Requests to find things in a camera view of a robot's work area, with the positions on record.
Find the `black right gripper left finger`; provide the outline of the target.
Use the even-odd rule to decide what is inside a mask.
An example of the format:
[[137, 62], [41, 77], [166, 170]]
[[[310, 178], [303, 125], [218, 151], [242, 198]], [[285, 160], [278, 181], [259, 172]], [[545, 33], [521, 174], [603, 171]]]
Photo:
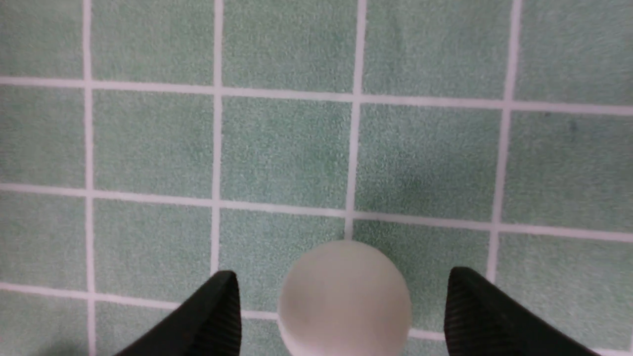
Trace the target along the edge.
[[181, 306], [119, 356], [238, 356], [242, 340], [239, 282], [220, 270]]

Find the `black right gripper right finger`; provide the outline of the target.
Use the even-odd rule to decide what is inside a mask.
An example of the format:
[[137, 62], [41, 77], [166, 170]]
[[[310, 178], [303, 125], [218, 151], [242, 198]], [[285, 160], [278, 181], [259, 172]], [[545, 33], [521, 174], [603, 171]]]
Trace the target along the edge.
[[592, 356], [468, 267], [450, 270], [445, 341], [451, 356]]

